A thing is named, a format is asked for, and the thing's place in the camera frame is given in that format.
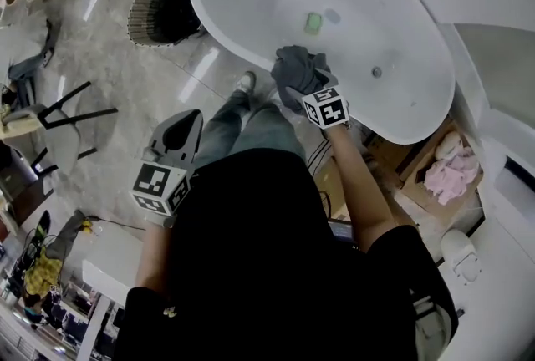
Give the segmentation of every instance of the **pink cloth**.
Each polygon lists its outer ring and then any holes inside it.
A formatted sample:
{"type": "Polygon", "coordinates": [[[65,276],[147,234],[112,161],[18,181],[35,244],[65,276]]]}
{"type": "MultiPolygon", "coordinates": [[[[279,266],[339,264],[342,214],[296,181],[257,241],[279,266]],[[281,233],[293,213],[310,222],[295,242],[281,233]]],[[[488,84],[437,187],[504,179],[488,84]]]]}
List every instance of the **pink cloth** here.
{"type": "Polygon", "coordinates": [[[438,160],[425,173],[424,185],[438,202],[445,205],[449,200],[464,195],[479,171],[479,162],[470,147],[465,147],[451,160],[438,160]]]}

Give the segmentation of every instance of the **gray floor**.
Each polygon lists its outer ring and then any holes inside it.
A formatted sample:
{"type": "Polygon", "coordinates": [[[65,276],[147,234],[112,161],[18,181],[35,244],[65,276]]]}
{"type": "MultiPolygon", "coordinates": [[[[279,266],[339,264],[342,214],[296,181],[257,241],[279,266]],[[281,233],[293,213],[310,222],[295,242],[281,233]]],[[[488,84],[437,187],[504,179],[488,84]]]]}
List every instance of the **gray floor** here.
{"type": "MultiPolygon", "coordinates": [[[[228,52],[209,35],[173,48],[135,46],[126,32],[133,0],[98,0],[84,21],[89,1],[48,0],[44,4],[48,17],[59,28],[59,39],[53,60],[38,76],[38,101],[55,102],[62,78],[64,93],[90,80],[93,86],[64,110],[73,115],[114,106],[120,112],[78,124],[82,147],[96,146],[99,152],[81,160],[71,175],[56,172],[49,177],[47,184],[54,188],[54,195],[43,208],[52,213],[58,229],[75,208],[143,227],[143,213],[134,206],[127,191],[130,167],[158,123],[193,108],[201,109],[207,121],[224,104],[245,70],[257,72],[259,90],[264,94],[273,82],[267,72],[228,52]]],[[[322,139],[319,130],[304,118],[287,111],[284,114],[310,155],[322,139]]],[[[411,207],[430,251],[440,257],[438,242],[445,229],[417,207],[411,207]]],[[[36,211],[25,228],[34,226],[43,208],[36,211]]],[[[132,232],[141,237],[140,231],[132,232]]],[[[83,257],[91,241],[84,243],[78,257],[71,256],[71,262],[83,257]]]]}

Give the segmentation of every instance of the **basket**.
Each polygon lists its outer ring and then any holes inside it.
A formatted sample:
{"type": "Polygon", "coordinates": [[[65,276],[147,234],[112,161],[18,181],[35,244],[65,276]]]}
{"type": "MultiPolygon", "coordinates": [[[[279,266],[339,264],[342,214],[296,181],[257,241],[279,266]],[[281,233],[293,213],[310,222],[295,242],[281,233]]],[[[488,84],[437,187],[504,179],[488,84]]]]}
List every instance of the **basket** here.
{"type": "Polygon", "coordinates": [[[130,40],[141,46],[175,45],[200,29],[190,0],[134,0],[128,16],[130,40]]]}

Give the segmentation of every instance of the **bathtub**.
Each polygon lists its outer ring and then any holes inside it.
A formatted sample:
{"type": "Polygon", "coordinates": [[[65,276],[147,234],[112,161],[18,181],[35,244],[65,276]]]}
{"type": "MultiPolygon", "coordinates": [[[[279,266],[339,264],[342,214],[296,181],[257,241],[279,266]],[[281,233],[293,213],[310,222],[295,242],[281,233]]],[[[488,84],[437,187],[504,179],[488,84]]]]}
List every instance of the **bathtub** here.
{"type": "Polygon", "coordinates": [[[267,71],[282,46],[326,53],[351,115],[387,140],[423,140],[451,107],[451,56],[420,0],[191,1],[218,42],[267,71]],[[317,35],[309,13],[323,16],[317,35]]]}

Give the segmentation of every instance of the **green sponge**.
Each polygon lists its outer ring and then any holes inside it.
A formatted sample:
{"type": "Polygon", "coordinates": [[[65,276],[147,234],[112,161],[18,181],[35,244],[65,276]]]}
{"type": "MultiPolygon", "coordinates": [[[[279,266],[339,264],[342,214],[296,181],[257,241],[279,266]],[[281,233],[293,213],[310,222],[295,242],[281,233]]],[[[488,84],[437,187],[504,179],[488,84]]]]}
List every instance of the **green sponge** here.
{"type": "Polygon", "coordinates": [[[307,23],[304,26],[304,32],[312,35],[319,34],[323,18],[319,13],[311,12],[308,14],[307,23]]]}

